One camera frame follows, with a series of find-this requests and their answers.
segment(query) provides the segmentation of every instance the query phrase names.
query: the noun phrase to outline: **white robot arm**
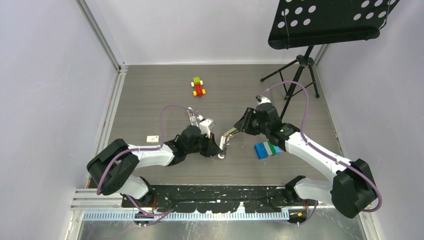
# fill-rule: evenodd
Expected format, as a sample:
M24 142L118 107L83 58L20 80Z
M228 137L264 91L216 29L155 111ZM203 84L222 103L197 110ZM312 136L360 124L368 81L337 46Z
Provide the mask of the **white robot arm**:
M210 118L202 119L196 125L189 125L174 139L156 146L135 146L127 144L122 139L111 142L102 152L95 156L87 165L96 184L99 181L111 160L120 152L133 149L123 154L109 170L101 186L101 193L105 196L120 193L130 195L137 200L144 201L149 197L149 183L142 177L132 175L135 169L148 166L173 166L185 160L187 154L200 153L205 157L212 157L222 151L215 143L211 129L215 122Z
M271 144L303 159L329 180L297 176L285 185L291 200L312 199L333 204L344 216L354 218L377 198L364 178L345 167L353 167L375 184L365 161L351 161L329 151L301 133L299 128L282 123L277 109L268 98L257 96L256 100L257 107L248 107L234 128L249 135L264 134Z

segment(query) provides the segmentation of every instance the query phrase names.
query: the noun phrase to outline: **tripod stand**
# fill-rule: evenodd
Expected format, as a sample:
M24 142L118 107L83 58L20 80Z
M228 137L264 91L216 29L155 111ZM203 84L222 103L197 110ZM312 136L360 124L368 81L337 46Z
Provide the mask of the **tripod stand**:
M299 63L293 81L298 82L304 68L308 67L315 96L320 97L315 81L314 60L310 57L315 45L350 42L375 39L380 30L386 25L387 16L398 4L399 0L349 0L349 1L292 1L279 0L274 22L268 37L271 48L290 49L308 46L305 55L298 55L296 60L283 66L277 71L262 78L266 79L279 74L284 81L281 71ZM295 84L284 86L286 99L280 118L286 113L291 98L295 93Z
M317 89L317 83L315 81L315 76L314 76L314 70L312 69L312 67L314 66L314 60L312 59L312 57L309 57L311 55L312 49L314 48L314 46L309 46L306 50L305 55L298 55L296 57L296 60L291 61L289 64L283 66L282 68L278 69L277 71L269 74L268 76L262 78L260 81L264 82L265 80L269 79L270 77L276 75L277 73L279 74L281 81L284 82L284 78L283 78L283 74L281 73L281 71L283 71L284 69L290 67L291 65L295 64L295 63L299 63L299 67L297 68L296 74L294 75L293 78L293 82L299 82L299 79L301 78L302 75L302 71L304 70L304 68L308 67L309 71L310 71L310 76L312 78L312 82L309 83L308 85L305 86L305 88L309 87L310 85L313 85L313 89L315 90L315 97L319 98L320 94L318 93L318 89ZM286 88L286 85L284 85L284 91L285 91L285 96L284 99L285 101L285 105L284 105L284 109L281 112L280 118L283 119L284 114L286 113L287 107L289 107L289 103L290 100L292 99L292 97L298 93L300 93L302 90L295 92L296 89L296 84L292 83L290 84L290 87Z

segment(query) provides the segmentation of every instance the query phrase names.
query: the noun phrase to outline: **tripod leg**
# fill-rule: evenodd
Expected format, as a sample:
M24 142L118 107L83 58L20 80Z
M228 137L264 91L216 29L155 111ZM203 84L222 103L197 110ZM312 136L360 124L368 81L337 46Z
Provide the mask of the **tripod leg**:
M315 81L314 70L312 69L311 65L309 65L309 71L310 77L312 78L313 89L315 89L315 97L318 99L320 98L320 94L318 93L317 82Z
M279 72L279 76L280 76L280 78L281 78L281 81L282 81L282 82L284 82L284 78L283 78L283 75L281 74L281 72ZM285 92L285 94L287 95L287 88L286 88L286 85L285 85L285 84L283 84L282 86L284 87L284 92Z
M303 66L299 66L299 68L297 69L296 75L294 75L293 82L299 82L299 79L301 78L302 71L304 70L304 68L305 67L303 67ZM288 96L287 100L285 101L284 108L282 109L282 113L279 116L280 119L283 119L283 116L287 111L287 107L289 106L290 100L293 97L293 93L295 92L295 88L296 88L296 84L294 84L294 83L290 84L290 87L288 88L288 91L287 91L287 96Z
M273 73L269 74L268 76L266 76L266 77L264 77L264 78L261 78L261 79L260 79L260 82L261 82L261 83L263 83L265 80L269 79L270 77L272 77L272 76L276 75L277 73L279 73L279 72L283 71L284 69L286 69L286 68L290 67L291 65L293 65L293 64L295 64L295 63L297 63L297 62L298 62L298 60L297 60L297 59L296 59L296 60L291 61L289 64L287 64L287 65L283 66L282 68L278 69L277 71L275 71L275 72L273 72Z

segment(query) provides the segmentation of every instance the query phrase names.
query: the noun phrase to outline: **black joint motor housing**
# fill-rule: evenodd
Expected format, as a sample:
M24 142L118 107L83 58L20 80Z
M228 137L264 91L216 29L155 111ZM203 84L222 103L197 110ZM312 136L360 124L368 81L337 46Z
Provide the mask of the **black joint motor housing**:
M298 196L298 194L296 193L295 186L300 180L302 180L304 178L306 178L306 177L299 175L299 176L293 178L293 180L286 183L286 185L284 185L284 187L285 187L285 198L286 198L286 201L287 201L288 204L292 205L292 204L299 203L299 202L303 201Z
M97 185L112 159L127 149L128 145L123 139L116 139L87 164L87 170ZM121 160L121 162L110 168L101 186L101 193L105 196L118 191L139 163L137 156L130 152L123 154L118 160Z
M362 159L350 165L374 182L370 166ZM359 175L346 168L337 171L333 179L331 201L334 207L344 216L353 219L356 215L372 203L377 195L372 187Z
M260 123L259 129L261 134L265 134L265 127L269 128L269 131L272 132L282 126L277 108L270 102L259 104L256 107L256 114L257 120Z
M215 142L214 134L211 133L208 138L202 134L199 127L189 125L184 129L181 135L177 135L173 140L164 143L174 154L173 160L168 166L181 163L186 159L187 154L200 153L204 157L212 157L222 153L222 150Z

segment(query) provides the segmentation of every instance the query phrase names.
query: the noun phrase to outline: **purple cable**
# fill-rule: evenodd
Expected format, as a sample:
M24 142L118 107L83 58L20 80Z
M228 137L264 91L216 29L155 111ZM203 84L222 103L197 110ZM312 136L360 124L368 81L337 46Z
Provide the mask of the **purple cable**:
M323 155L324 157L326 157L326 158L334 161L336 164L340 164L343 167L345 167L345 168L351 170L352 172L356 173L358 176L360 176L362 179L364 179L366 183L368 183L371 186L371 188L375 191L375 194L377 195L378 203L377 203L377 206L375 206L373 209L364 209L364 210L362 210L363 212L372 213L372 212L375 212L378 209L380 209L381 206L382 206L382 204L383 204L383 197L382 197L381 192L377 188L377 186L373 183L373 181L371 181L367 176L365 176L364 174L362 174L360 171L358 171L355 168L353 168L351 165L349 165L349 164L347 164L347 163L345 163L343 161L337 161L337 159L335 157L328 155L327 153L325 153L324 151L322 151L321 149L319 149L318 147L316 147L315 145L313 145L312 143L310 143L310 142L307 141L307 138L306 138L305 133L304 133L304 125L305 125L305 120L306 120L306 118L308 116L309 96L308 96L308 92L306 91L306 88L302 84L300 84L300 83L298 83L296 81L282 81L282 82L279 82L279 83L271 86L270 88L267 88L260 95L262 96L262 95L266 94L267 92L269 92L271 89L273 89L273 88L275 88L275 87L277 87L279 85L283 85L283 84L296 84L296 85L300 86L302 88L302 90L305 92L305 95L306 95L306 106L305 106L305 112L304 112L304 115L303 115L303 119L302 119L302 122L300 124L300 135L301 135L302 139L305 141L305 143L308 146L310 146L312 149L314 149L316 152L318 152L319 154ZM315 205L315 207L313 208L312 214L309 216L308 219L310 219L313 216L313 214L315 213L316 207L317 207L317 205Z
M127 195L127 194L125 194L125 196L131 201L131 203L132 204L134 204L134 206L140 211L140 212L142 212L143 214L141 214L141 215L143 215L143 216L147 216L147 217L156 217L156 216L163 216L163 215L168 215L170 212L172 212L173 211L173 209L170 209L170 210L168 210L168 211L166 211L166 212L162 212L162 213L151 213L151 212L147 212L147 211L145 211L145 210L143 210L137 203L136 203L136 201L134 201L134 198L132 197L132 196L130 196L130 195Z

